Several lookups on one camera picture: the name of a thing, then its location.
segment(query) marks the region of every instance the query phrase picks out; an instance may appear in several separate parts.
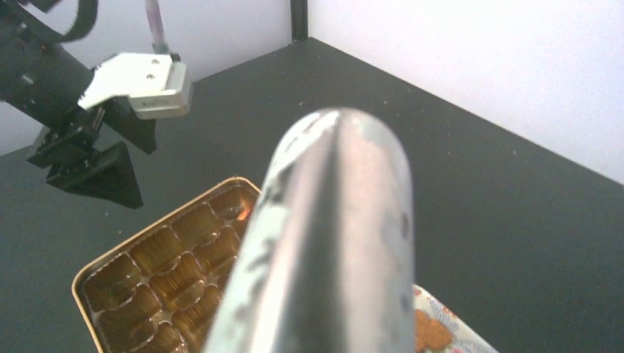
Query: white wall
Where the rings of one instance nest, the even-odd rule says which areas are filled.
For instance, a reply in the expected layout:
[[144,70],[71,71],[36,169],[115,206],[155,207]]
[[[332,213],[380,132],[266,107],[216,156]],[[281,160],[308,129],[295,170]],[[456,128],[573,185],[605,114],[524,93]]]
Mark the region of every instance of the white wall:
[[[65,32],[74,20],[77,2],[64,0],[38,17]],[[194,79],[291,42],[290,4],[285,0],[160,0],[160,9],[171,49],[180,53]],[[65,47],[88,67],[121,51],[151,52],[144,1],[100,1],[92,33]],[[40,124],[0,103],[0,155],[31,144],[39,129]]]
[[624,183],[618,0],[310,0],[311,37]]

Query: gold tray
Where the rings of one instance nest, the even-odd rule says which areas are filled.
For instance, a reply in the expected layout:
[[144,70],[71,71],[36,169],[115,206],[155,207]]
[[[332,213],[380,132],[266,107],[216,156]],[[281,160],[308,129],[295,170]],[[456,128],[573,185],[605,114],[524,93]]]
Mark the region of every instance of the gold tray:
[[259,192],[227,179],[86,265],[71,289],[98,351],[199,352]]

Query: cable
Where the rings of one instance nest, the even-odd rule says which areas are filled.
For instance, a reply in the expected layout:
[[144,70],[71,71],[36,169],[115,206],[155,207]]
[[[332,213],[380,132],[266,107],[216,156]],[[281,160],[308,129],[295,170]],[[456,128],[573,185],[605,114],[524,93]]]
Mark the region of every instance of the cable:
[[156,54],[170,54],[169,44],[165,39],[163,19],[160,17],[160,5],[158,0],[145,0],[145,11],[149,30],[152,32],[152,48]]
[[15,0],[4,0],[4,3],[15,16],[30,28],[35,37],[44,43],[64,43],[84,38],[96,24],[98,0],[79,0],[76,20],[67,33],[61,35],[24,9]]

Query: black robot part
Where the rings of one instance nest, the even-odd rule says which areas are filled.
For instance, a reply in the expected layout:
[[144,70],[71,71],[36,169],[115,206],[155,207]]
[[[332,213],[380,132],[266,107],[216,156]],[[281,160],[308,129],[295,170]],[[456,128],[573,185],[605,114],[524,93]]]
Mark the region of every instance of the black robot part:
[[6,101],[45,126],[28,161],[51,167],[48,184],[83,196],[127,207],[142,205],[127,147],[93,148],[102,124],[144,152],[156,149],[155,121],[142,121],[125,99],[110,99],[88,110],[78,105],[93,71],[61,43],[86,36],[93,28],[97,0],[79,0],[77,17],[64,35],[55,32],[21,5],[47,12],[60,1],[0,0],[0,101]]

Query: patterned paper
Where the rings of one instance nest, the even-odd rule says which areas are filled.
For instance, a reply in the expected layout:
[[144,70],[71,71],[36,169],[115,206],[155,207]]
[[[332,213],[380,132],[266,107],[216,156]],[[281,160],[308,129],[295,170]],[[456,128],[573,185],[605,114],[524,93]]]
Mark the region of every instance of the patterned paper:
[[442,322],[453,335],[453,342],[435,353],[498,353],[449,308],[417,285],[414,285],[414,309],[422,310],[432,319]]

